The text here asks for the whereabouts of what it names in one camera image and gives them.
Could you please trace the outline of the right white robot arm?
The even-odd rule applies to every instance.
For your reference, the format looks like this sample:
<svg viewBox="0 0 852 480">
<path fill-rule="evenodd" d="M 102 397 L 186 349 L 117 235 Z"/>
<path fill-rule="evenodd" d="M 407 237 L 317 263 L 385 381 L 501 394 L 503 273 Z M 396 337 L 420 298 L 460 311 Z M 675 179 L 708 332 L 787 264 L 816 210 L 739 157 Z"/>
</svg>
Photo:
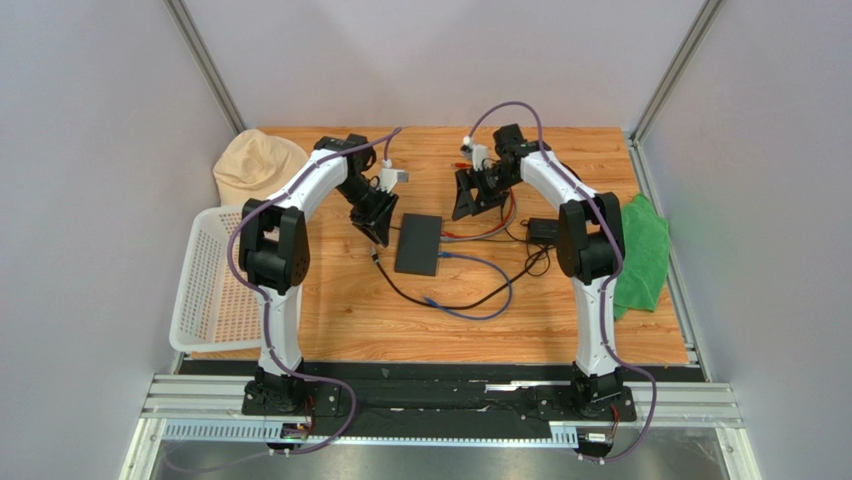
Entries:
<svg viewBox="0 0 852 480">
<path fill-rule="evenodd" d="M 611 411 L 623 391 L 623 369 L 614 345 L 614 290 L 625 256 L 621 208 L 613 193 L 586 186 L 541 140 L 528 141 L 516 124 L 493 134 L 494 148 L 466 136 L 462 154 L 470 166 L 456 173 L 458 220 L 505 203 L 511 187 L 533 186 L 556 210 L 556 254 L 570 278 L 577 313 L 577 350 L 568 398 L 581 417 Z M 497 160 L 488 162 L 489 154 Z"/>
</svg>

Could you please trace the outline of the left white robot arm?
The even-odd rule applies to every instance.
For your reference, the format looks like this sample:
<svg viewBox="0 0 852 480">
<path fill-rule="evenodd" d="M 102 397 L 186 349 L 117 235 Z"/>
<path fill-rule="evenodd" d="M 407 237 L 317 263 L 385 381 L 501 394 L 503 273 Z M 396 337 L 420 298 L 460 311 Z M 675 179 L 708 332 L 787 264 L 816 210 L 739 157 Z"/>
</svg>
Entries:
<svg viewBox="0 0 852 480">
<path fill-rule="evenodd" d="M 389 242 L 398 197 L 365 175 L 377 160 L 377 144 L 357 134 L 324 136 L 284 187 L 242 207 L 228 242 L 237 258 L 229 265 L 263 305 L 261 357 L 245 387 L 246 415 L 296 415 L 308 405 L 308 386 L 316 379 L 302 366 L 299 326 L 302 284 L 311 260 L 307 224 L 315 210 L 338 191 L 351 206 L 353 226 L 376 245 Z"/>
</svg>

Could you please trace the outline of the black network switch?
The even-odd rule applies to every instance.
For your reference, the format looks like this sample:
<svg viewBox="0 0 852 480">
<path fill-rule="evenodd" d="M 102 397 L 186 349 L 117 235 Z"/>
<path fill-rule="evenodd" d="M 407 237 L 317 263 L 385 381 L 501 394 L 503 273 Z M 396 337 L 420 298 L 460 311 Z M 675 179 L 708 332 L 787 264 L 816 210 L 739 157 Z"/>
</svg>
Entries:
<svg viewBox="0 0 852 480">
<path fill-rule="evenodd" d="M 405 213 L 394 264 L 396 273 L 437 274 L 443 220 L 440 216 Z"/>
</svg>

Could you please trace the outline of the white plastic basket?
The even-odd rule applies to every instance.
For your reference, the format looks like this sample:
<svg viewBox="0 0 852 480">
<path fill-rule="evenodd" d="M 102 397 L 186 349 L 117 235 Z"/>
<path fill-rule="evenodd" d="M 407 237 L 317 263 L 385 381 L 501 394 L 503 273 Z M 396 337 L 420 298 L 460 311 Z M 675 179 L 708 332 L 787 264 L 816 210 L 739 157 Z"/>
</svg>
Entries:
<svg viewBox="0 0 852 480">
<path fill-rule="evenodd" d="M 231 271 L 239 269 L 239 240 L 232 248 L 229 240 L 243 217 L 243 207 L 231 205 L 199 213 L 192 225 L 174 304 L 170 343 L 176 351 L 210 353 L 258 348 L 265 345 L 262 331 L 264 300 L 247 288 Z M 282 346 L 282 359 L 303 357 L 298 330 L 301 323 L 302 286 L 286 285 L 284 290 L 261 287 L 272 300 L 270 333 L 286 335 L 273 340 Z"/>
</svg>

